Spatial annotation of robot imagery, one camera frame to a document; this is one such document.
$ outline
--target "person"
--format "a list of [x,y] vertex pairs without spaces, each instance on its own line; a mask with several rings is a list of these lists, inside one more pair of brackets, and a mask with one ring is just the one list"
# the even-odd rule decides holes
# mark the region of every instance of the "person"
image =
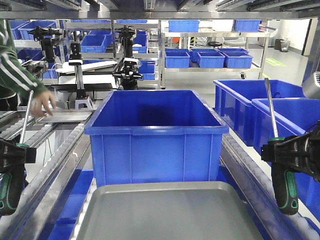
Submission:
[[28,99],[31,90],[34,91],[31,114],[44,117],[45,113],[42,111],[42,107],[44,107],[45,111],[52,115],[49,101],[55,108],[54,95],[41,81],[20,65],[10,23],[8,20],[0,19],[0,111],[16,111],[17,94]]

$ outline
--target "person's hand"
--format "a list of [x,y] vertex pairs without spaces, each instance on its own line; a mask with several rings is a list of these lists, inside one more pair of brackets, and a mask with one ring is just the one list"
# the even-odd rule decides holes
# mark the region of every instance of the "person's hand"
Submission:
[[46,112],[53,115],[51,109],[49,108],[49,101],[53,108],[56,107],[55,96],[49,91],[43,91],[39,95],[33,98],[31,103],[31,114],[37,117],[44,117],[45,113],[42,111],[42,106]]

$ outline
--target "metal plate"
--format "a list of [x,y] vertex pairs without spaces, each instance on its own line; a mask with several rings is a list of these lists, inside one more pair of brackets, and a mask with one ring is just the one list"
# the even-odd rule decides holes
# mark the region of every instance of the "metal plate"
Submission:
[[221,181],[109,185],[92,195],[77,240],[261,240]]
[[89,118],[91,112],[53,112],[53,116],[47,115],[37,120],[40,123],[75,123]]

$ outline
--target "green sleeve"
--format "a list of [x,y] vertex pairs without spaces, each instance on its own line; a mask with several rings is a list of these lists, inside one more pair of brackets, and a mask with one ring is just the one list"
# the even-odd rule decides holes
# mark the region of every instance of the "green sleeve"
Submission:
[[30,90],[34,90],[35,96],[47,90],[42,82],[20,65],[9,22],[3,19],[0,19],[0,85],[25,98]]

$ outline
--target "green handle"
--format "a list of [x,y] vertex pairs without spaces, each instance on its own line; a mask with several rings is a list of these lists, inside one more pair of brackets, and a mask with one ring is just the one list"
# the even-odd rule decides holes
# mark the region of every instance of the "green handle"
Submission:
[[280,211],[287,215],[298,212],[298,191],[295,174],[280,163],[272,163],[272,185]]
[[13,214],[20,200],[25,182],[25,165],[19,164],[3,174],[0,183],[0,216]]

